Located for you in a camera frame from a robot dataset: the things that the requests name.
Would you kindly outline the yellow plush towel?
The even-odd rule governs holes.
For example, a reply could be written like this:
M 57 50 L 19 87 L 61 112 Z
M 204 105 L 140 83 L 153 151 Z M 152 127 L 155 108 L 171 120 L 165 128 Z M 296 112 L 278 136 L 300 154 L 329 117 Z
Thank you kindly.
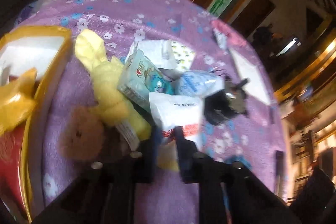
M 135 110 L 133 104 L 117 89 L 123 63 L 115 56 L 108 59 L 104 40 L 85 29 L 76 38 L 75 56 L 88 71 L 94 98 L 93 108 L 109 127 L 130 129 L 140 141 L 150 138 L 150 124 Z

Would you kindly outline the teal cartoon snack bag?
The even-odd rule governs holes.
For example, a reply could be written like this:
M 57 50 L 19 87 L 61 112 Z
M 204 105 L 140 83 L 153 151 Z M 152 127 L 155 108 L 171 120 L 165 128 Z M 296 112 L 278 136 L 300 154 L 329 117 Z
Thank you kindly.
M 146 111 L 150 111 L 149 93 L 174 94 L 171 83 L 141 50 L 129 56 L 117 89 Z

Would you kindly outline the yellow snack bag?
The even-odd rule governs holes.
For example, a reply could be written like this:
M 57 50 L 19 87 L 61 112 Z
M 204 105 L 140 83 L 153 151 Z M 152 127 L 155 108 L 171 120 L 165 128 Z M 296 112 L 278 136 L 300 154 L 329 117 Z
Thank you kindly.
M 31 68 L 16 80 L 1 86 L 0 133 L 12 131 L 27 119 L 36 106 L 33 98 L 37 69 Z

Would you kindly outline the pink fuzzy scrunchie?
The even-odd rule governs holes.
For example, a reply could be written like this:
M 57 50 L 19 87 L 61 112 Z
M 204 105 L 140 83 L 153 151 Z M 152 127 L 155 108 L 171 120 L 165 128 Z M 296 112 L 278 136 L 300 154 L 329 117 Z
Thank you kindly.
M 104 125 L 94 110 L 76 106 L 58 140 L 58 152 L 75 161 L 96 159 L 104 144 Z

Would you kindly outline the blue white pouch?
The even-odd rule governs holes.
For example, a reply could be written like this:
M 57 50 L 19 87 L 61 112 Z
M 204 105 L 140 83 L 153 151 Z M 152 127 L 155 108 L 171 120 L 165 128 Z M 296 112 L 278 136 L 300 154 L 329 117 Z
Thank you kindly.
M 187 71 L 173 87 L 177 95 L 206 98 L 224 89 L 224 79 L 212 72 Z

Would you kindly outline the small white sachet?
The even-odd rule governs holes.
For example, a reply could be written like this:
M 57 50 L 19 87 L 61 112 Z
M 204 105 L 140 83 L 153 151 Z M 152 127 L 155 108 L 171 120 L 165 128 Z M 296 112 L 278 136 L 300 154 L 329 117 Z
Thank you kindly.
M 214 37 L 217 42 L 217 45 L 220 49 L 226 50 L 227 49 L 227 36 L 220 32 L 217 28 L 213 29 Z

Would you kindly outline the purple floral tablecloth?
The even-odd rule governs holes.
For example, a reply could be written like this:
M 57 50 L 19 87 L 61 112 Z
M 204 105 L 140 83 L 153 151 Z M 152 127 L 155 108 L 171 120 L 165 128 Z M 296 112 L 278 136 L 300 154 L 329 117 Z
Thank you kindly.
M 26 25 L 58 25 L 78 35 L 86 28 L 104 39 L 108 56 L 123 59 L 133 42 L 173 39 L 195 52 L 193 69 L 224 69 L 239 80 L 228 52 L 213 36 L 214 17 L 189 0 L 57 0 L 25 20 Z M 80 61 L 67 64 L 51 103 L 43 132 L 42 204 L 49 205 L 82 171 L 83 166 L 58 154 L 56 142 L 75 105 L 94 104 L 90 77 Z M 222 126 L 204 122 L 202 149 L 224 161 L 237 155 L 269 189 L 275 186 L 277 151 L 285 150 L 275 102 L 265 105 L 249 97 L 249 115 Z M 159 169 L 151 185 L 137 187 L 136 223 L 197 223 L 198 187 L 179 174 Z

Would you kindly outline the white foam tray yellow tape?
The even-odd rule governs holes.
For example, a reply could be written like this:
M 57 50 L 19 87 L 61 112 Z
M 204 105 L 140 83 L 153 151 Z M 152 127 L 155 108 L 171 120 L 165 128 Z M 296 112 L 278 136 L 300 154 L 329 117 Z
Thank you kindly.
M 21 148 L 20 181 L 27 222 L 44 208 L 42 147 L 52 99 L 72 52 L 71 31 L 58 26 L 23 26 L 1 38 L 1 86 L 37 69 L 33 91 L 36 106 L 25 124 Z M 8 222 L 19 223 L 1 199 Z

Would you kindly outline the red packet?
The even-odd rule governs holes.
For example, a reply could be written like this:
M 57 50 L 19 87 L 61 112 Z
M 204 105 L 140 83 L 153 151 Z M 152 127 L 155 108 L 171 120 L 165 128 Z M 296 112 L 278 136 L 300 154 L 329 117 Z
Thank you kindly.
M 20 162 L 25 124 L 1 136 L 1 199 L 14 219 L 27 222 L 21 194 Z

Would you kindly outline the white shipping pouch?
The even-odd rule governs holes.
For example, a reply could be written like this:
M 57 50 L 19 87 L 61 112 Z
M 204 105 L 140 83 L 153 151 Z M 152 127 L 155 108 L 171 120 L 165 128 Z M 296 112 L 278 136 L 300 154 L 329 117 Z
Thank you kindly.
M 151 116 L 161 129 L 162 143 L 174 140 L 173 129 L 181 127 L 187 140 L 193 141 L 198 149 L 202 147 L 201 122 L 204 103 L 198 97 L 149 93 Z

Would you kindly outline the white paper stack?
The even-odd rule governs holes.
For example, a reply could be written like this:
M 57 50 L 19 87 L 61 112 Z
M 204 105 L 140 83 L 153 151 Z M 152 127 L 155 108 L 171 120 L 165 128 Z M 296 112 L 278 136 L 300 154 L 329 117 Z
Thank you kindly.
M 248 82 L 244 85 L 244 90 L 263 104 L 269 106 L 271 100 L 257 65 L 253 65 L 238 51 L 233 49 L 229 49 L 229 51 L 239 77 L 242 80 L 248 79 Z

